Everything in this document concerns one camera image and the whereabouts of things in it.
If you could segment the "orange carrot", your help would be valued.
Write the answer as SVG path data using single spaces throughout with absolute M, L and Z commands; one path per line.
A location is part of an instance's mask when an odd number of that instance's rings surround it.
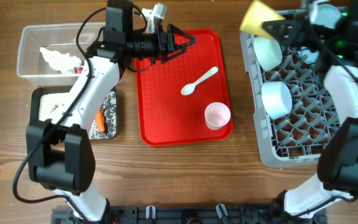
M 103 117 L 103 112 L 102 112 L 101 108 L 96 113 L 95 122 L 96 122 L 99 132 L 104 133 L 106 130 L 106 127 L 104 124 L 104 117 Z

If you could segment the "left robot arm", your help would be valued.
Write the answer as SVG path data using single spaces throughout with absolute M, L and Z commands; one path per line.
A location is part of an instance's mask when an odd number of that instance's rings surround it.
M 121 79 L 133 58 L 165 63 L 195 44 L 194 36 L 170 24 L 153 33 L 143 29 L 116 30 L 103 26 L 95 41 L 81 53 L 85 67 L 68 99 L 45 121 L 32 121 L 26 130 L 27 156 L 19 167 L 12 191 L 24 167 L 31 181 L 62 198 L 80 223 L 111 223 L 110 204 L 93 184 L 96 167 L 88 133 L 106 95 Z

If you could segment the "green bowl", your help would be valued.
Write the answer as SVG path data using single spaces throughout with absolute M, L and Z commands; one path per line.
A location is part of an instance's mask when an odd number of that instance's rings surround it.
M 282 51 L 276 40 L 270 40 L 264 37 L 254 38 L 254 51 L 260 66 L 269 71 L 282 62 Z

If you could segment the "light blue plate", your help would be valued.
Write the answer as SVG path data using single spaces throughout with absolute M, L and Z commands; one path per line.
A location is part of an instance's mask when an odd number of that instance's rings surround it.
M 318 15 L 313 23 L 334 29 L 337 21 L 340 20 L 341 17 L 342 14 L 336 7 L 330 4 L 322 4 L 318 6 Z M 302 47 L 298 54 L 300 57 L 306 56 L 305 63 L 311 65 L 315 63 L 319 52 L 312 52 L 306 47 Z

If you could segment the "white tissue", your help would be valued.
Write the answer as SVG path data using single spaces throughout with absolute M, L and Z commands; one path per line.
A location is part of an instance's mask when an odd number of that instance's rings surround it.
M 69 53 L 62 54 L 56 50 L 40 48 L 40 53 L 49 66 L 62 74 L 75 74 L 76 68 L 82 67 L 82 60 L 77 56 L 71 56 Z

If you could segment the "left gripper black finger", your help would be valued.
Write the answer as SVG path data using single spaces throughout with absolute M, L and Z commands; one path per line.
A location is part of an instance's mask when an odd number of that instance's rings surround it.
M 160 62 L 166 63 L 186 53 L 187 45 L 160 44 Z
M 168 34 L 168 42 L 170 44 L 173 45 L 193 45 L 196 43 L 196 38 L 188 33 L 186 33 L 185 31 L 179 29 L 178 27 L 174 26 L 173 24 L 169 24 L 167 26 L 167 34 Z M 182 44 L 179 44 L 176 40 L 175 40 L 175 36 L 181 36 L 186 38 L 188 41 L 184 42 Z

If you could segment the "red snack wrapper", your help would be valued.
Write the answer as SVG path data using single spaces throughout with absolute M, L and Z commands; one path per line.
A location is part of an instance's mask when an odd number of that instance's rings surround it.
M 76 74 L 81 74 L 82 71 L 83 71 L 83 67 L 75 67 L 75 68 L 74 68 L 74 72 L 75 72 Z

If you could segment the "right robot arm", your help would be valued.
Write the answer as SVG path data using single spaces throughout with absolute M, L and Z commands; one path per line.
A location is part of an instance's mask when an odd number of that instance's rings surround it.
M 351 4 L 333 29 L 306 19 L 267 19 L 262 28 L 286 47 L 303 44 L 319 51 L 315 70 L 331 95 L 340 127 L 319 158 L 317 173 L 285 192 L 283 209 L 291 218 L 311 218 L 343 200 L 358 199 L 358 2 Z

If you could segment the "white plastic spoon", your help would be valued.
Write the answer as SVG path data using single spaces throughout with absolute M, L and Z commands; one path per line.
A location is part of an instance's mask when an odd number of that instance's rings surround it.
M 210 68 L 206 73 L 204 73 L 202 76 L 199 77 L 199 79 L 197 79 L 195 82 L 193 83 L 189 83 L 187 85 L 185 85 L 182 89 L 181 89 L 181 94 L 183 96 L 187 96 L 190 95 L 194 92 L 195 88 L 197 85 L 199 85 L 201 82 L 207 80 L 208 78 L 212 77 L 214 74 L 219 72 L 219 68 L 218 67 L 212 67 Z

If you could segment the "yellow plastic cup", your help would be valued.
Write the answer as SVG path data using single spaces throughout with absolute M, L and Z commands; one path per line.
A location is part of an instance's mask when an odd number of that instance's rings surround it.
M 285 20 L 285 18 L 263 2 L 254 0 L 248 8 L 239 30 L 266 39 L 273 39 L 273 37 L 263 29 L 262 24 L 267 21 L 279 20 Z

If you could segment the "blue bowl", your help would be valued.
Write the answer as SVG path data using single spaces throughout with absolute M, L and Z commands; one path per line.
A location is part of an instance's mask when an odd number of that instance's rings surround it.
M 291 93 L 284 82 L 266 82 L 261 89 L 262 103 L 271 119 L 278 119 L 292 110 Z

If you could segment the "pink plastic cup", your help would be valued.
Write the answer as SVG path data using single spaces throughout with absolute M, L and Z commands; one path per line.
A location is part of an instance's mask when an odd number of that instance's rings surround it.
M 224 103 L 214 102 L 206 107 L 204 117 L 209 129 L 218 130 L 228 124 L 231 119 L 231 111 Z

